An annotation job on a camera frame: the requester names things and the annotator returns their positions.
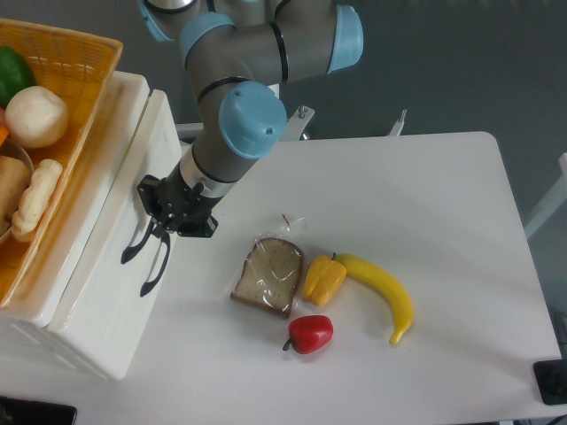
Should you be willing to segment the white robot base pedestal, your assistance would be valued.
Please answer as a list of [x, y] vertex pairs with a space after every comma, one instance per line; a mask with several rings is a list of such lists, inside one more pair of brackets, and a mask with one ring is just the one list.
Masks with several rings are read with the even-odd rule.
[[221, 136], [234, 151], [258, 156], [277, 141], [305, 140], [315, 110], [302, 105], [287, 114], [278, 84], [256, 81], [226, 84], [218, 109]]

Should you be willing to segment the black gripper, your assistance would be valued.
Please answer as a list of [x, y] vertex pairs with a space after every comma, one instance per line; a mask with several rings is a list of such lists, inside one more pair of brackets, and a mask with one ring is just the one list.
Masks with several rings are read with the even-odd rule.
[[166, 178], [147, 174], [136, 189], [151, 217], [153, 236], [170, 231], [210, 238], [218, 228], [212, 210], [221, 199], [221, 184], [201, 170], [193, 154], [185, 154]]

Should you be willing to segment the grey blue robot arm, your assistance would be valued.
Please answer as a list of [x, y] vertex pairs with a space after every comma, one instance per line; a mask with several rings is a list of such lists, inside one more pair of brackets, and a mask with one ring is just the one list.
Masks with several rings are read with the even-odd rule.
[[253, 1], [142, 1], [147, 27], [178, 45], [203, 127], [166, 178], [138, 186], [150, 236], [209, 237], [215, 205], [284, 133], [279, 83], [355, 65], [361, 18], [331, 1], [275, 1], [271, 19], [245, 23]]

